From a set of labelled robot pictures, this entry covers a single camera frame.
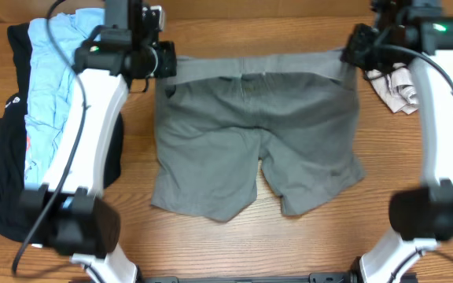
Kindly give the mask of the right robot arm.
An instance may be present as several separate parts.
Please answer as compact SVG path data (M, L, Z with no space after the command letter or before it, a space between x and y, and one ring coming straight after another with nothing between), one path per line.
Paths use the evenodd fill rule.
M419 100L423 161L417 189L395 193L390 229L344 282L413 282L410 268L453 238L453 17L435 0L374 1L373 26L357 24L341 59L365 72L404 63Z

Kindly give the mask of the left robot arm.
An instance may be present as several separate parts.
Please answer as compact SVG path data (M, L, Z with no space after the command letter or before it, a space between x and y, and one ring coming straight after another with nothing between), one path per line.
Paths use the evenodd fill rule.
M120 247L119 213L103 200L105 161L131 82L172 77L175 45L160 41L165 12L143 1L108 1L66 65L74 94L57 157L42 184L20 196L32 226L22 242L40 244L80 265L94 282L140 282Z

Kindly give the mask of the grey shorts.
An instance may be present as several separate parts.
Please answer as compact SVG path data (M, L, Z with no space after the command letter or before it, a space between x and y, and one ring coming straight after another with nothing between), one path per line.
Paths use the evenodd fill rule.
M155 207L227 222L256 200L263 174L297 216L364 178L356 70L337 50L181 58L155 98Z

